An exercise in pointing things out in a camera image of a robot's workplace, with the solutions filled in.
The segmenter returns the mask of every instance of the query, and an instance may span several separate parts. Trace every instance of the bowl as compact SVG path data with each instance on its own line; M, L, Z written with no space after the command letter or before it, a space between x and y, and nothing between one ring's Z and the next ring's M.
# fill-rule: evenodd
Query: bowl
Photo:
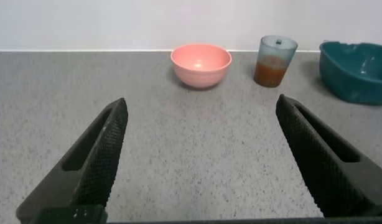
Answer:
M231 63L225 49L212 44L187 44L171 54L177 77L192 87L205 88L219 83Z
M320 50L322 80L339 98L382 105L382 45L325 42Z

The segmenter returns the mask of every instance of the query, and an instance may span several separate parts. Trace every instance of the plastic cup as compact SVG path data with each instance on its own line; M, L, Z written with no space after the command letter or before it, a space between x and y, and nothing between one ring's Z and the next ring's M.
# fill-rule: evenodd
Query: plastic cup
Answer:
M290 38L278 35L263 37L253 80L265 87L279 86L296 48L297 42Z

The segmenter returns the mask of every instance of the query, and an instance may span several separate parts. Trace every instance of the gray countertop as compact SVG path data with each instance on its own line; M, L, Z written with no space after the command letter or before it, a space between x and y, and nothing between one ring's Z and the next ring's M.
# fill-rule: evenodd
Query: gray countertop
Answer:
M182 85L168 52L0 53L0 223L97 114L125 98L129 122L108 220L322 216L274 109L299 100L382 167L382 106L322 84L318 54L298 53L278 88L252 81L257 53L231 53L224 81Z

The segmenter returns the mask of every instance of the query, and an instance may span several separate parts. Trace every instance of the teal bowl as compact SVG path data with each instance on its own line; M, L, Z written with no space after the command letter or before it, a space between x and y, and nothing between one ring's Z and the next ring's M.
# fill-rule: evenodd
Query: teal bowl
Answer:
M320 50L322 80L339 98L382 105L382 45L325 42Z

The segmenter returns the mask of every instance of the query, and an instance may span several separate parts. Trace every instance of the wall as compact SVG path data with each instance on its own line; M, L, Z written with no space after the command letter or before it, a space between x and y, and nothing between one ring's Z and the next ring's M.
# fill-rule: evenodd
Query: wall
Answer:
M268 34L299 50L323 40L382 44L382 0L0 0L0 50L256 50Z

